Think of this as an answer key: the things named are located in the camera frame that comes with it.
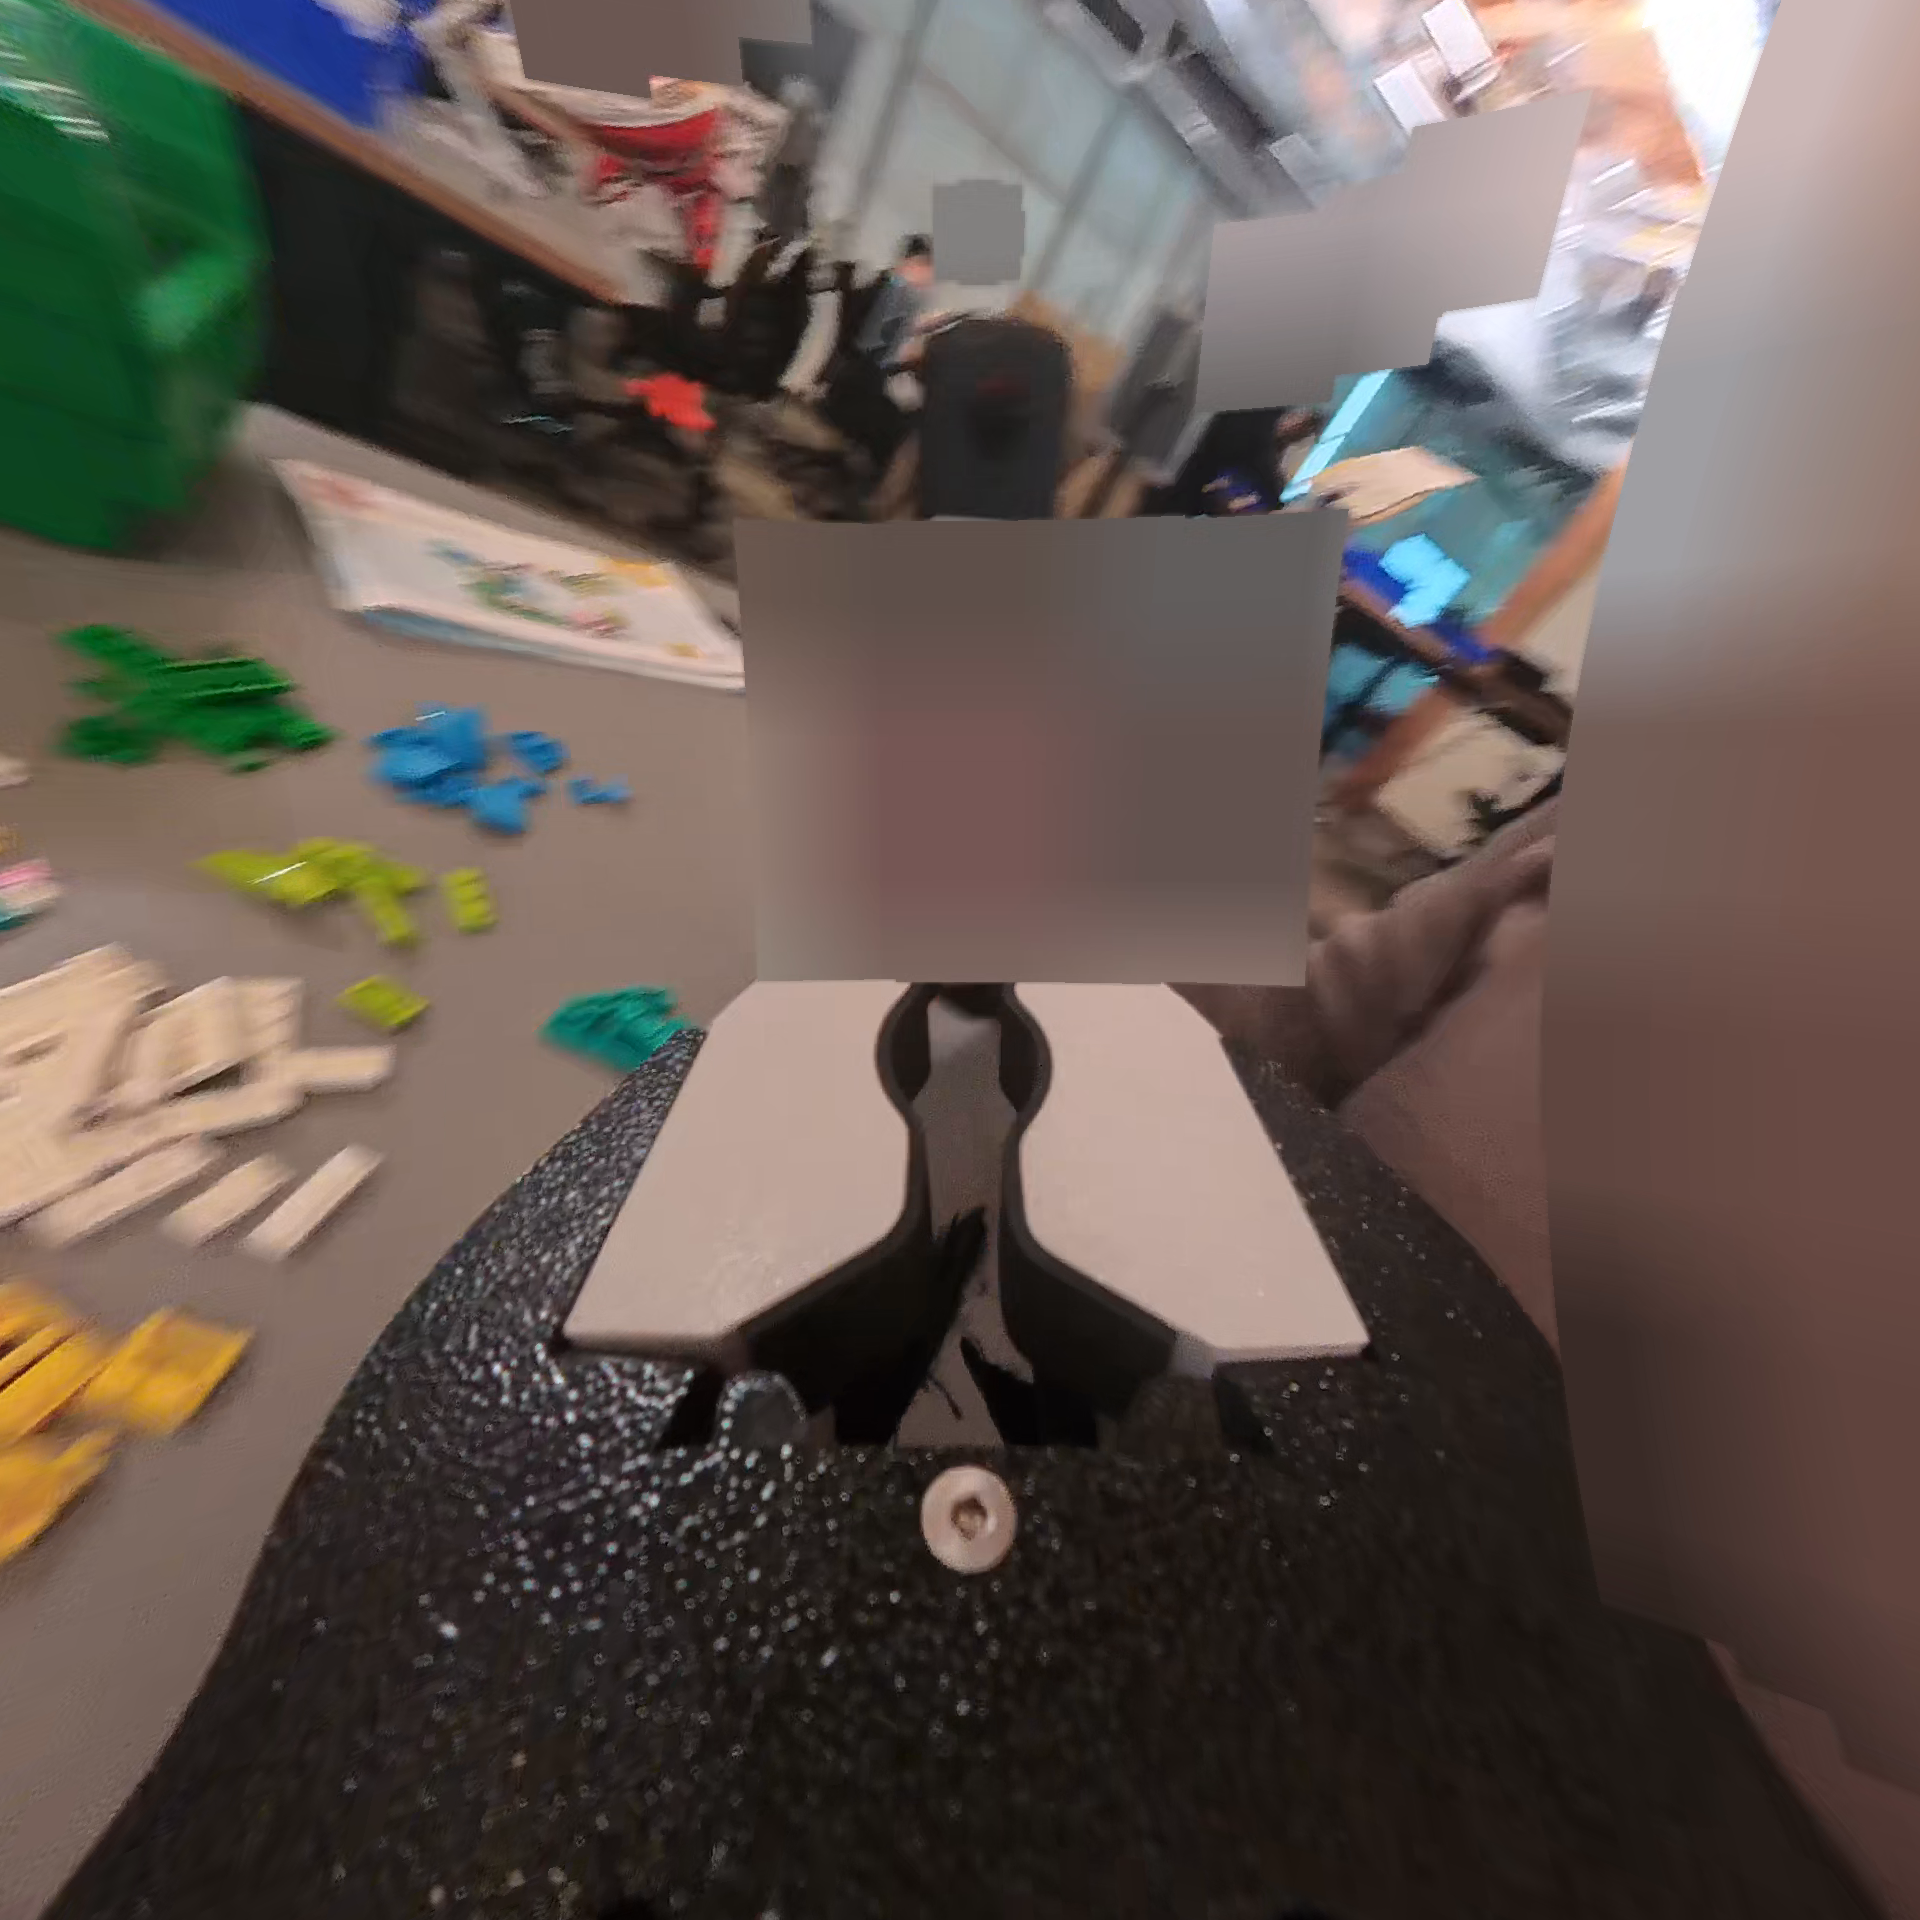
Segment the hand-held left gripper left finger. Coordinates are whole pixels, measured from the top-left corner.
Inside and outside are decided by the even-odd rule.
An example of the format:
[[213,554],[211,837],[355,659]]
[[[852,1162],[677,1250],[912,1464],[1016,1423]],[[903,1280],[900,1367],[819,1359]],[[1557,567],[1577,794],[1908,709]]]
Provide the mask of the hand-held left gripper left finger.
[[904,1215],[907,1122],[879,1078],[900,983],[751,983],[694,1048],[567,1311],[567,1343],[743,1359],[776,1309]]

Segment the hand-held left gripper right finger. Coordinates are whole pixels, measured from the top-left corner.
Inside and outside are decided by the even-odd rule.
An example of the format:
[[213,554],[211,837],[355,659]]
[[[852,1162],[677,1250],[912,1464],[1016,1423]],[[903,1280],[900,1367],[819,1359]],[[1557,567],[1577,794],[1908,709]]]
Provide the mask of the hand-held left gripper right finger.
[[1003,999],[998,1302],[1037,1369],[1344,1359],[1368,1330],[1225,1046],[1169,987]]

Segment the pile of blue lego pieces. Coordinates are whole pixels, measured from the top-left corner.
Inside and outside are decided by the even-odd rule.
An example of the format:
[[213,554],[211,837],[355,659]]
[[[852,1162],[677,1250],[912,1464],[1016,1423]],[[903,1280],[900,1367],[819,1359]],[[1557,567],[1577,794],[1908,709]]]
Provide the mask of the pile of blue lego pieces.
[[633,784],[584,769],[568,745],[537,726],[496,729],[477,706],[420,706],[364,735],[368,776],[397,802],[456,814],[491,838],[528,834],[549,800],[627,808]]

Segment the pile of lime lego pieces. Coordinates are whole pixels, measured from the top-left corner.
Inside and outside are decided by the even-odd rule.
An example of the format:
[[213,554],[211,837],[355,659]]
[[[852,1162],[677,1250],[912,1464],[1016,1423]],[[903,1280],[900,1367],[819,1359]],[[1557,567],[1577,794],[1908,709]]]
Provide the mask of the pile of lime lego pieces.
[[430,873],[372,843],[308,837],[288,848],[220,848],[191,858],[191,871],[293,917],[316,917],[337,904],[352,912],[383,960],[409,958],[420,945],[427,901],[461,936],[496,929],[496,894],[472,865]]

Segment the lego instruction booklet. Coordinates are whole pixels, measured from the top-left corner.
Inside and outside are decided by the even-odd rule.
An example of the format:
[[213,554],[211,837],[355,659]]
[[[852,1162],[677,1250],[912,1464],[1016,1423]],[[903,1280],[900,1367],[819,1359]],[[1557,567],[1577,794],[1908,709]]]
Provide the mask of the lego instruction booklet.
[[388,632],[743,689],[737,638],[661,559],[615,559],[299,459],[271,471],[328,602]]

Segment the pile of white lego pieces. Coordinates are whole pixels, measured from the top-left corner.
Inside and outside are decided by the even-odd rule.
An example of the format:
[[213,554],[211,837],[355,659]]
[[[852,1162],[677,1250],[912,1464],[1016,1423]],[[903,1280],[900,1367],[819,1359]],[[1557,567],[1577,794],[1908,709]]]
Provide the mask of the pile of white lego pieces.
[[293,975],[172,992],[124,945],[81,951],[1,990],[1,1223],[70,1246],[205,1181],[173,1235],[217,1238],[285,1186],[271,1158],[225,1168],[233,1139],[396,1065],[391,1041],[305,1041]]

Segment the pile of yellow lego pieces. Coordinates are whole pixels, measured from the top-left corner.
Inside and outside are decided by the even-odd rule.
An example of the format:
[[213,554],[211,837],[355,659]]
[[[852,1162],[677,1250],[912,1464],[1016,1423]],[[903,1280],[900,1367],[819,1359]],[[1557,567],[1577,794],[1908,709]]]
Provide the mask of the pile of yellow lego pieces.
[[254,1331],[181,1309],[128,1330],[37,1285],[1,1285],[1,1560],[29,1552],[107,1471],[125,1437],[199,1419]]

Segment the pile of green lego pieces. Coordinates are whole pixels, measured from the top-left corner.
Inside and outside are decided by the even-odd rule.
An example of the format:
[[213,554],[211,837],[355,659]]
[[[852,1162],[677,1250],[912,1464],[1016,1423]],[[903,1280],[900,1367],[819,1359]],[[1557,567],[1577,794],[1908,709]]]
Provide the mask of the pile of green lego pieces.
[[70,688],[91,701],[56,738],[65,759],[142,766],[181,747],[249,774],[335,741],[302,706],[299,685],[262,657],[181,655],[111,624],[75,626],[54,641],[84,664]]

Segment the group of teal green plates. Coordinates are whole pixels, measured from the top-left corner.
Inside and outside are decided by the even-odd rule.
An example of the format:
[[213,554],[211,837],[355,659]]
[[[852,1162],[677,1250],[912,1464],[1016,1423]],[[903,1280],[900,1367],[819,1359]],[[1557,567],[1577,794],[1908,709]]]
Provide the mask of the group of teal green plates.
[[540,1026],[540,1040],[627,1074],[691,1030],[671,990],[636,984],[568,995]]

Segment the red object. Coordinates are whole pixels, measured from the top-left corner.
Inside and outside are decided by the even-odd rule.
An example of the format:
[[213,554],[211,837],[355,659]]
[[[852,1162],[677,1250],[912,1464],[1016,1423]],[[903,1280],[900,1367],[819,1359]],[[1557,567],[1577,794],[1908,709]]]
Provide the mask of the red object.
[[675,238],[653,240],[651,249],[710,265],[728,205],[751,191],[751,168],[740,157],[751,146],[740,142],[728,104],[705,99],[631,126],[589,119],[582,129],[589,146],[575,173],[582,201],[613,205],[653,193]]

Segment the white plastic bag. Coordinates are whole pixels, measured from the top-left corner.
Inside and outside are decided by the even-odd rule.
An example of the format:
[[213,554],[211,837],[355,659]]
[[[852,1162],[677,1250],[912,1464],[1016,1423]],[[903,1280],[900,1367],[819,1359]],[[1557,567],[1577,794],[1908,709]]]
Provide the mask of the white plastic bag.
[[1373,792],[1373,808],[1435,856],[1457,856],[1564,768],[1565,750],[1527,741],[1489,713],[1461,713]]

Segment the wooden edged table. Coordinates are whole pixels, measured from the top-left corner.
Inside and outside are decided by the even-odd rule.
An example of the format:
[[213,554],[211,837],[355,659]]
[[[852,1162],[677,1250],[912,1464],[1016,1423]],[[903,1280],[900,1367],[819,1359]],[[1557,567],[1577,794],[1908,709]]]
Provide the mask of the wooden edged table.
[[631,305],[639,289],[627,267],[607,271],[613,253],[596,249],[579,214],[510,201],[493,187],[467,187],[456,181],[446,151],[435,151],[411,134],[358,127],[305,97],[249,59],[221,47],[215,39],[142,2],[78,2],[79,10],[104,27],[132,35],[172,56],[205,85],[229,94],[240,104],[299,134],[364,175],[397,189],[411,202],[435,210],[496,249],[504,249],[531,271],[563,280],[596,303]]

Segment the stack of green plastic bins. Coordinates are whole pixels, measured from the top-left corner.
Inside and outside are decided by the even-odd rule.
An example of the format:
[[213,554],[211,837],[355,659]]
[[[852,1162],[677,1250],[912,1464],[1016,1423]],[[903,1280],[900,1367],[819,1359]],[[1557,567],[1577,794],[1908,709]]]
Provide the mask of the stack of green plastic bins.
[[69,3],[1,16],[1,520],[117,553],[249,407],[267,235],[217,86]]

